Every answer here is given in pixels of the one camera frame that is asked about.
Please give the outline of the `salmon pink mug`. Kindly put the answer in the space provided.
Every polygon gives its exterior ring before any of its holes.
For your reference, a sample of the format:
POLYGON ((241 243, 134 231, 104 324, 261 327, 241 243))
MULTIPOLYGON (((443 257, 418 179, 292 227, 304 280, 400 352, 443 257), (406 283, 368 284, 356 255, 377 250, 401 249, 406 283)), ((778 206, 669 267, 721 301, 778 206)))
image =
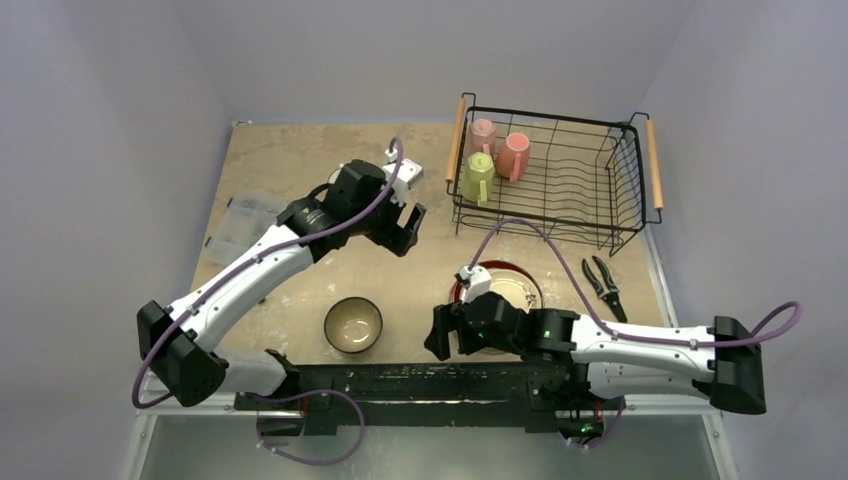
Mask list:
POLYGON ((510 183, 516 183, 527 168, 530 148, 530 140, 524 133, 508 134, 495 158, 496 172, 510 183))

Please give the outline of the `light pink faceted mug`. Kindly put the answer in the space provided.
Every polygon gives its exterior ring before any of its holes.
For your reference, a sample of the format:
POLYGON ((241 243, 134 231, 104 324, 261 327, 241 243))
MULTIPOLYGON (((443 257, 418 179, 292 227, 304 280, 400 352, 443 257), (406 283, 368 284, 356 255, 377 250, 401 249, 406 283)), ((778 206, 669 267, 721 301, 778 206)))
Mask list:
POLYGON ((496 142, 495 124, 485 118, 475 119, 469 124, 466 132, 463 156, 467 158, 475 153, 485 153, 494 158, 496 142))

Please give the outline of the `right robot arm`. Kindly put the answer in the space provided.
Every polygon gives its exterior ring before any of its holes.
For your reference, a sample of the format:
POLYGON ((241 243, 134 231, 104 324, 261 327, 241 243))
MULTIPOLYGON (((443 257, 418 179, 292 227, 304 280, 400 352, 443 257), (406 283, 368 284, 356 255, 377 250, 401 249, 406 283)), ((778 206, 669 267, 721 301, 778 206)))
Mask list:
POLYGON ((561 381, 564 399, 576 407, 597 397, 671 394, 736 414, 767 410, 762 348, 731 317, 686 328, 596 322, 570 310, 525 311, 488 292, 434 308, 425 348, 445 361, 451 335, 463 355, 495 349, 524 361, 579 366, 561 381))

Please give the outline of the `green faceted mug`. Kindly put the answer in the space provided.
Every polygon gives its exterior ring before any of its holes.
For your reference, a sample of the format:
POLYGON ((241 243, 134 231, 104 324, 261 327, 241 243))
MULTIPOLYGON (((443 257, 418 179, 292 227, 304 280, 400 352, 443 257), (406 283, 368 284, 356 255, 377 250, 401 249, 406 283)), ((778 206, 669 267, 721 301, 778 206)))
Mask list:
POLYGON ((492 190, 494 173, 493 159, 489 154, 477 152, 470 155, 461 172, 461 196, 477 206, 485 206, 492 190))

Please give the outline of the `dark blue bowl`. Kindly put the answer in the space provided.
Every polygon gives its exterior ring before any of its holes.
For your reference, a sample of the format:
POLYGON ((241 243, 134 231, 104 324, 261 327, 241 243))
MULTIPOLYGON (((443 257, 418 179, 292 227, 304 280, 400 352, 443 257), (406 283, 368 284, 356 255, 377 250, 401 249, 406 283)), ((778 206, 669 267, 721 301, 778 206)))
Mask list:
POLYGON ((380 339, 384 328, 378 306, 363 297, 335 303, 324 318, 324 336, 335 350, 349 355, 364 353, 380 339))

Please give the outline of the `cream painted plate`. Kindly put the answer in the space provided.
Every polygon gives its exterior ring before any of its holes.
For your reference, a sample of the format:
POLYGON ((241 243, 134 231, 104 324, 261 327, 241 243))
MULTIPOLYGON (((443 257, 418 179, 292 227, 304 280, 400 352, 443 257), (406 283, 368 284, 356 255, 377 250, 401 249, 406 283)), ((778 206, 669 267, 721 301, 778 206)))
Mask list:
POLYGON ((502 296, 513 307, 529 312, 543 307, 543 295, 532 279, 518 271, 490 269, 490 290, 502 296))

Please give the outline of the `white handled cup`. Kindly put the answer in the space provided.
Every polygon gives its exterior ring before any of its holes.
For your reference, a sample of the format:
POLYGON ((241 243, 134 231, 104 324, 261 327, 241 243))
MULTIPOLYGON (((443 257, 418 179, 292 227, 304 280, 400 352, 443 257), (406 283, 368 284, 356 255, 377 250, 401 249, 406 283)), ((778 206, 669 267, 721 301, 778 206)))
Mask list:
POLYGON ((328 177, 328 179, 327 179, 327 183, 328 183, 328 184, 330 184, 330 185, 334 184, 334 183, 336 182, 336 180, 337 180, 337 178, 338 178, 339 174, 341 173, 341 170, 342 170, 342 167, 341 167, 341 166, 339 166, 337 169, 335 169, 335 170, 334 170, 334 171, 333 171, 333 172, 329 175, 329 177, 328 177))

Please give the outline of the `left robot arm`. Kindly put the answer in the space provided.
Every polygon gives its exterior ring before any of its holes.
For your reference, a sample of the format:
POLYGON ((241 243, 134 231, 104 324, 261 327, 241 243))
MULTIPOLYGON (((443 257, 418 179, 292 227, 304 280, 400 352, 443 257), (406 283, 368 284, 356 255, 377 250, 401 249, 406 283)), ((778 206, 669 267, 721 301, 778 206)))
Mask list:
POLYGON ((136 315, 141 371, 165 386, 165 399, 193 407, 220 390, 260 395, 272 408, 297 399, 293 368, 275 352, 224 358, 215 349, 241 318, 275 288, 363 235, 398 257, 417 242, 426 214, 414 206, 398 219, 422 180, 418 163, 390 158, 384 166, 352 160, 329 183, 289 203, 260 239, 212 280, 167 306, 151 300, 136 315))

